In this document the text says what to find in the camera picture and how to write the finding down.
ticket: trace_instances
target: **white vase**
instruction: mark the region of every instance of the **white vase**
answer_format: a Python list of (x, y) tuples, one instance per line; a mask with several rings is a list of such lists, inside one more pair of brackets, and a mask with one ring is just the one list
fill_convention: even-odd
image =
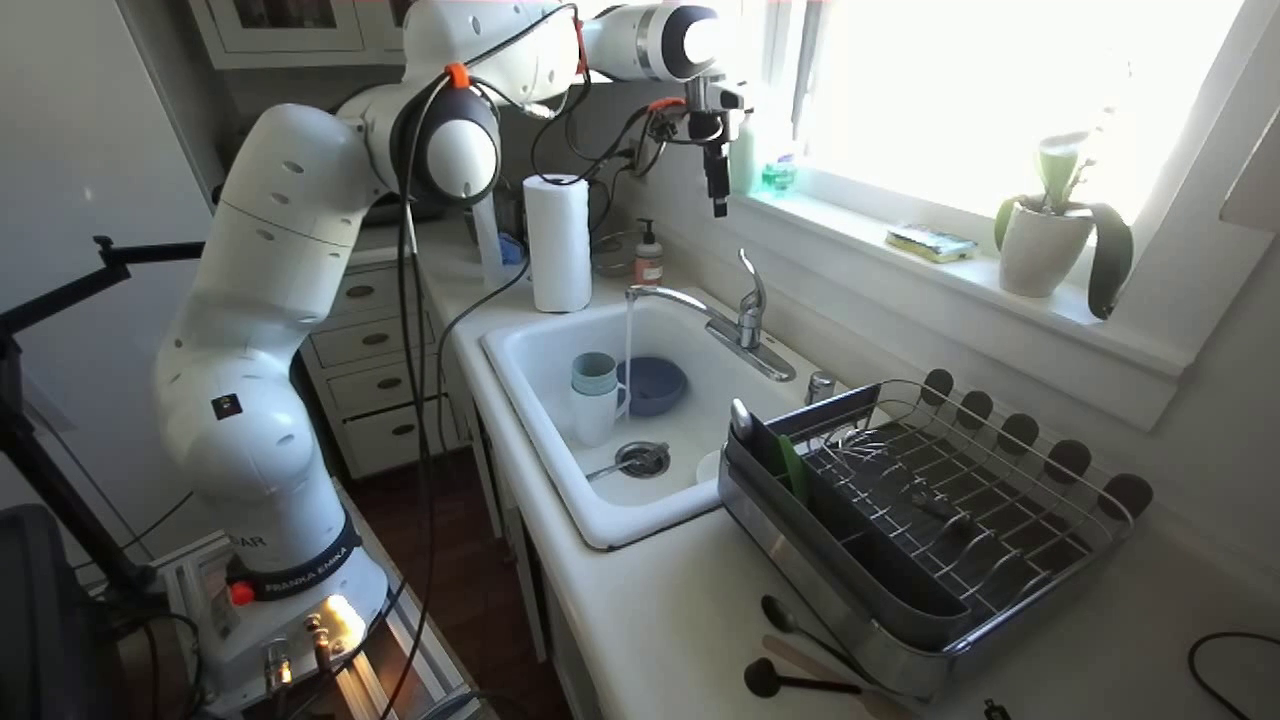
[(1001, 287), (1017, 297), (1049, 297), (1076, 264), (1093, 216), (1049, 216), (1017, 202), (1001, 249)]

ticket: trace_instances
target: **white sink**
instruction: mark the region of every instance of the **white sink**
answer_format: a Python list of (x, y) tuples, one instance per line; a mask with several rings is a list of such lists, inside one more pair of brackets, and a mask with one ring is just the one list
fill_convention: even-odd
[[(704, 323), (700, 311), (667, 298), (648, 297), (630, 305), (630, 357), (671, 358), (687, 377), (687, 396), (664, 417), (623, 417), (613, 437), (591, 448), (569, 433), (569, 363), (576, 353), (623, 357), (628, 305), (547, 314), (484, 337), (487, 363), (585, 545), (620, 547), (717, 506), (733, 400), (742, 400), (755, 417), (781, 417), (805, 404), (809, 358), (773, 343), (796, 368), (796, 379), (777, 382), (707, 337)], [(664, 438), (671, 452), (667, 473), (653, 481), (623, 473), (588, 481), (588, 473), (609, 469), (628, 438)]]

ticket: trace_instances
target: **paper towel roll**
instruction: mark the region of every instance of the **paper towel roll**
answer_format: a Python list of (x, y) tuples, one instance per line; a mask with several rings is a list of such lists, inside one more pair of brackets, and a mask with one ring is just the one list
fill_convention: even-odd
[(532, 308), (579, 311), (591, 298), (588, 185), (579, 175), (526, 175), (526, 275)]

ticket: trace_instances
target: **metal dish rack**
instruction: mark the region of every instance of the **metal dish rack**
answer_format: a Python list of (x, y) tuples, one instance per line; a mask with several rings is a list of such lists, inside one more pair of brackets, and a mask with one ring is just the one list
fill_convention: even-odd
[(737, 406), (724, 506), (872, 684), (932, 701), (961, 662), (1096, 567), (1146, 506), (1089, 442), (950, 377), (872, 382), (758, 423)]

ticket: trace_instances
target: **robotic arm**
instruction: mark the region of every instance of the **robotic arm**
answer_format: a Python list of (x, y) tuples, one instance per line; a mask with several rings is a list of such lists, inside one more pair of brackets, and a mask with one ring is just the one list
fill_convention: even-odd
[(278, 104), (256, 121), (154, 358), (164, 442), (228, 531), (222, 561), (169, 581), (200, 626), (206, 684), (222, 697), (261, 684), (267, 646), (332, 597), (357, 616), (389, 597), (286, 382), (362, 211), (389, 190), (484, 200), (498, 167), (492, 101), (537, 108), (588, 66), (695, 81), (713, 66), (713, 37), (717, 12), (695, 4), (609, 7), (579, 23), (560, 0), (417, 0), (399, 83), (366, 86), (337, 116)]

